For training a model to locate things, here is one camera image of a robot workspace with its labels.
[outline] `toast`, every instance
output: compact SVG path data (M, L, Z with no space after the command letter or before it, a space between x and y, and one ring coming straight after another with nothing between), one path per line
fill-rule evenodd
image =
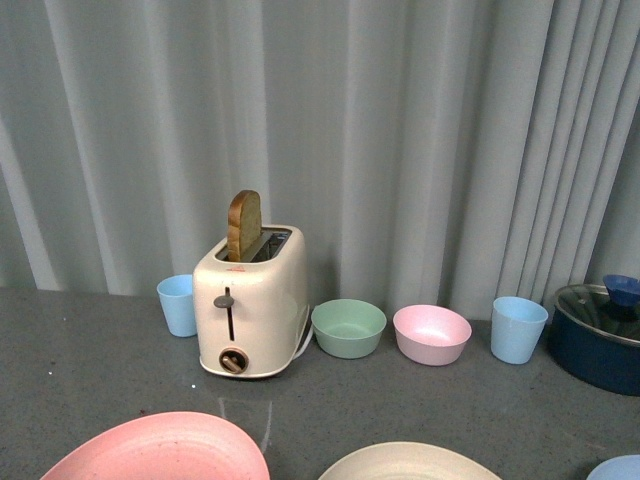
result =
M229 206L227 250L230 262L240 262L262 233L260 195L253 190L239 192Z

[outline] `gray countertop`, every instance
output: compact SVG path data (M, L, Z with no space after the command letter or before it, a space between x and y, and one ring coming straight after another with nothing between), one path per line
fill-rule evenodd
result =
M155 298L0 289L0 478L39 478L92 437L141 415L199 411L244 429L274 480L314 480L368 445L415 441L458 452L504 480L583 480L640 453L640 397L588 385L541 340L502 363L472 322L445 367L404 357L391 323L378 349L333 358L315 343L278 376L207 373L196 337L171 336Z

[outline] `toaster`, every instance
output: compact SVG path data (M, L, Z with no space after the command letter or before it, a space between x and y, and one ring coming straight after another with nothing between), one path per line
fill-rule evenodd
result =
M309 329L302 232L263 225L240 262L221 240L193 272L200 364L225 377L261 378L284 370Z

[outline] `cooking pot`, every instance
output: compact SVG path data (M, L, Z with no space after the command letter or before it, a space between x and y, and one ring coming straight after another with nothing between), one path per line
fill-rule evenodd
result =
M600 285L556 292L548 349L575 377L623 395L640 396L640 304L612 302Z

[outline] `toaster slot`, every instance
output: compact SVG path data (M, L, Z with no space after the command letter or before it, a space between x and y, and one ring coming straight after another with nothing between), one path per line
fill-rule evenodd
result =
M275 258L282 251L290 235L290 230L264 228L260 238L243 255L241 263L261 263ZM216 254L216 258L225 262L229 261L226 246Z

